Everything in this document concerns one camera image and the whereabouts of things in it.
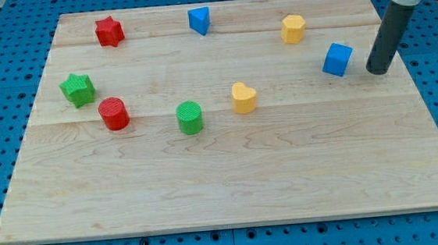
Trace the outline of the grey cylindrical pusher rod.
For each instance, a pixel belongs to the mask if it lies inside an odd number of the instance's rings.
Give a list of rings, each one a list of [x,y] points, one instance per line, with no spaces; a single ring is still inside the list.
[[[381,76],[388,72],[414,10],[415,5],[389,1],[365,65],[369,73]]]

